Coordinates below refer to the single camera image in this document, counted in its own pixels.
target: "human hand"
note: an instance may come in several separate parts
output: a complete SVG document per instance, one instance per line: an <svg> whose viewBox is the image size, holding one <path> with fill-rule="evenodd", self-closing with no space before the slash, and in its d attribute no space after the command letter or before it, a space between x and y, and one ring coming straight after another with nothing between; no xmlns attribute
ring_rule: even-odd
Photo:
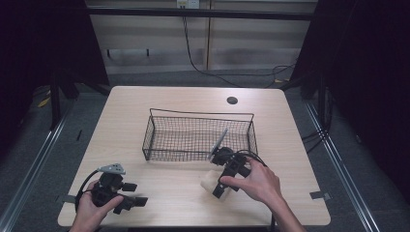
<svg viewBox="0 0 410 232"><path fill-rule="evenodd" d="M91 190L94 187L94 181L88 185L87 190ZM71 232L93 232L98 229L103 219L106 217L109 211L117 207L122 201L123 196L116 196L108 203L101 207L94 205L92 195L90 191L85 191L78 205L77 214L75 216L73 227Z"/></svg>
<svg viewBox="0 0 410 232"><path fill-rule="evenodd" d="M226 185L242 189L250 198L268 204L282 199L279 177L256 159L248 159L251 172L245 179L223 176L220 181Z"/></svg>
<svg viewBox="0 0 410 232"><path fill-rule="evenodd" d="M250 174L245 179L223 176L220 181L231 187L242 189L250 198L263 202L274 214L275 219L284 232L305 232L287 205L280 191L279 177L267 166L255 159L248 159Z"/></svg>

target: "wall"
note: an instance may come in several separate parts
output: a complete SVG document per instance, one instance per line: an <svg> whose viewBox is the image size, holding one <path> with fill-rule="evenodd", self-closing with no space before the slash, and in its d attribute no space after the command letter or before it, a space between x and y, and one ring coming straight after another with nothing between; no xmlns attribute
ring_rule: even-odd
<svg viewBox="0 0 410 232"><path fill-rule="evenodd" d="M176 8L176 0L88 0L89 6ZM200 9L312 13L315 0L200 0ZM180 17L91 15L101 49L186 50ZM271 68L291 64L299 55L309 22L188 18L190 49L200 53L202 69ZM247 56L247 62L233 59Z"/></svg>

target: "wooden table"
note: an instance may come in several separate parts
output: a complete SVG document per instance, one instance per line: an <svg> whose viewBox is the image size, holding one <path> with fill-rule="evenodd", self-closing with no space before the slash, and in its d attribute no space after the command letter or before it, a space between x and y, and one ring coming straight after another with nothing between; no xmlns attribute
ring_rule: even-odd
<svg viewBox="0 0 410 232"><path fill-rule="evenodd" d="M227 98L236 97L230 104ZM146 161L142 153L150 108L194 112L254 113L259 156L280 177L283 196L303 225L325 225L330 216L319 191L304 145L281 90L187 87L115 87L94 131L69 194L99 166L119 162L124 182L136 183L133 196L146 196L143 208L112 213L103 225L124 227L269 226L271 213L243 191L231 191L223 202L200 186L208 161ZM74 205L66 203L58 218L70 226Z"/></svg>

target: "finger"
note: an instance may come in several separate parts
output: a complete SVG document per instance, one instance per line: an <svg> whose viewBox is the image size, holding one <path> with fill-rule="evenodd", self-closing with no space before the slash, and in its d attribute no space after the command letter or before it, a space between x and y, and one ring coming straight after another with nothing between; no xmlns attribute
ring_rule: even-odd
<svg viewBox="0 0 410 232"><path fill-rule="evenodd" d="M122 195L118 195L108 201L105 205L101 206L101 209L106 213L110 212L112 209L117 207L123 201L124 197Z"/></svg>
<svg viewBox="0 0 410 232"><path fill-rule="evenodd" d="M95 181L91 182L90 184L88 184L87 190L93 189L94 184L95 184L96 182L98 182L98 181L99 181L99 180L95 180Z"/></svg>
<svg viewBox="0 0 410 232"><path fill-rule="evenodd" d="M254 159L254 158L249 158L248 160L250 167L253 167L255 165L257 165L258 163L260 163L258 160Z"/></svg>
<svg viewBox="0 0 410 232"><path fill-rule="evenodd" d="M231 176L222 176L220 177L220 181L223 184L229 185L231 187L241 188L243 186L244 179L237 179Z"/></svg>
<svg viewBox="0 0 410 232"><path fill-rule="evenodd" d="M90 191L84 191L84 193L82 193L82 196L81 196L81 198L82 197L88 197L88 198L93 198L93 195L91 194L91 192Z"/></svg>

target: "circular hole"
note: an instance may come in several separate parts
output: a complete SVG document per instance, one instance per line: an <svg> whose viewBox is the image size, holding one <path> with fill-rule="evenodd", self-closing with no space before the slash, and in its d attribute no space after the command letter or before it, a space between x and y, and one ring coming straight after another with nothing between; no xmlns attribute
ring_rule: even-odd
<svg viewBox="0 0 410 232"><path fill-rule="evenodd" d="M238 103L238 99L235 98L235 97L229 97L226 101L227 101L228 103L230 103L230 104L236 104L236 103Z"/></svg>

